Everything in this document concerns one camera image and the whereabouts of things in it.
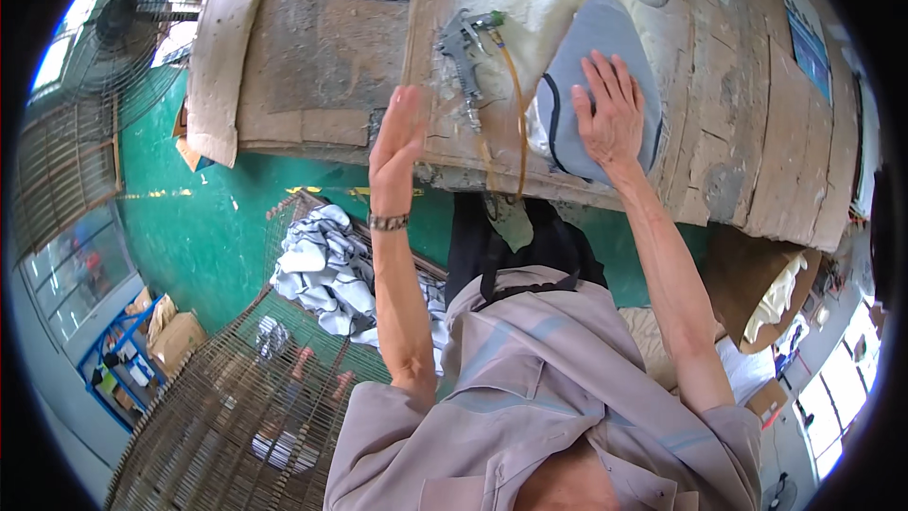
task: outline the green floor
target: green floor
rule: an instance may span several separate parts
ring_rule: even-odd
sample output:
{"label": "green floor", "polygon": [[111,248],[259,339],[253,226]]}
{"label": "green floor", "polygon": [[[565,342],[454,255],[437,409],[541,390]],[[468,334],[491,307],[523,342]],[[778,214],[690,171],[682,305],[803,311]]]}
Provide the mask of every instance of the green floor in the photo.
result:
{"label": "green floor", "polygon": [[[211,333],[239,314],[262,287],[265,212],[294,187],[320,187],[321,196],[365,218],[368,202],[350,196],[368,186],[365,167],[259,154],[241,154],[233,169],[190,172],[171,138],[186,89],[186,74],[120,138],[123,192],[120,217],[132,261],[155,292],[180,310],[195,310]],[[424,188],[413,201],[410,242],[444,265],[453,203],[448,192]],[[623,213],[568,210],[605,264],[620,306],[648,303],[646,283]],[[695,258],[706,251],[707,229],[679,226]]]}

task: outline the gray foam pad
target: gray foam pad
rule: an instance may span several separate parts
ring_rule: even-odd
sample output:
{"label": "gray foam pad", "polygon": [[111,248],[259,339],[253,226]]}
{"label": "gray foam pad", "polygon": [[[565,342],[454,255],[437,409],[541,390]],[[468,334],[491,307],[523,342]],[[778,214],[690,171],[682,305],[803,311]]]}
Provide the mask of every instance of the gray foam pad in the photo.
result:
{"label": "gray foam pad", "polygon": [[[571,104],[570,88],[575,84],[582,85],[590,99],[593,99],[580,66],[580,60],[589,56],[593,50],[599,50],[606,57],[612,54],[621,56],[628,64],[628,72],[637,79],[643,91],[646,101],[643,145],[637,160],[643,171],[649,173],[655,161],[661,133],[662,103],[634,22],[618,0],[587,0],[583,3],[549,65],[547,74],[550,80],[544,79],[539,83],[536,97],[539,102],[539,118],[549,132],[550,148],[556,163],[569,174],[610,186],[607,174],[586,153]],[[557,118],[552,119],[555,110]]]}

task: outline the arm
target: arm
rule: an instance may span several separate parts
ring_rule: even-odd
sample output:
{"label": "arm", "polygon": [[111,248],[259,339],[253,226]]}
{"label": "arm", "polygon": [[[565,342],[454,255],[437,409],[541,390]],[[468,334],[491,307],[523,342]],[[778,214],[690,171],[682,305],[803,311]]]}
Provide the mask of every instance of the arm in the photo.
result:
{"label": "arm", "polygon": [[[396,88],[369,155],[371,211],[376,216],[410,213],[413,163],[422,153],[428,118],[426,95],[416,87]],[[425,407],[435,401],[435,361],[428,309],[419,288],[405,229],[372,231],[375,301],[381,357],[392,385]]]}
{"label": "arm", "polygon": [[593,51],[584,74],[596,98],[574,86],[572,97],[587,153],[605,170],[628,214],[665,353],[675,365],[681,399],[697,414],[733,405],[716,353],[709,295],[681,234],[655,195],[637,154],[643,141],[643,94],[618,56],[611,63]]}

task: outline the wristwatch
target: wristwatch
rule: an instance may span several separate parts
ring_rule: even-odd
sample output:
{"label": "wristwatch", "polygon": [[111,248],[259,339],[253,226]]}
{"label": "wristwatch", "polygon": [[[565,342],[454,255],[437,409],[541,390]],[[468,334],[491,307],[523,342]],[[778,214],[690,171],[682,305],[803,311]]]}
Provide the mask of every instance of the wristwatch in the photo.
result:
{"label": "wristwatch", "polygon": [[375,231],[397,231],[399,229],[406,229],[407,225],[410,224],[410,214],[392,216],[389,218],[372,215],[372,212],[369,211],[369,215],[366,217],[366,223],[369,225],[369,229]]}

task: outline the right hand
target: right hand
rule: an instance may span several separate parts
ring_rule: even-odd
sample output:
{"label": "right hand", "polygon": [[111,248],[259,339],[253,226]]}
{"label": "right hand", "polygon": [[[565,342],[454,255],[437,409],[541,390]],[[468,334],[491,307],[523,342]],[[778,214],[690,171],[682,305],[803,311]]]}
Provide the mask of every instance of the right hand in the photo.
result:
{"label": "right hand", "polygon": [[596,99],[596,114],[583,86],[574,85],[571,98],[586,153],[611,176],[609,170],[637,163],[643,143],[643,92],[617,54],[611,63],[596,50],[591,57],[592,62],[584,58],[580,64]]}
{"label": "right hand", "polygon": [[430,92],[422,87],[394,89],[369,154],[369,206],[372,213],[396,217],[410,213],[413,164],[422,154],[428,130]]}

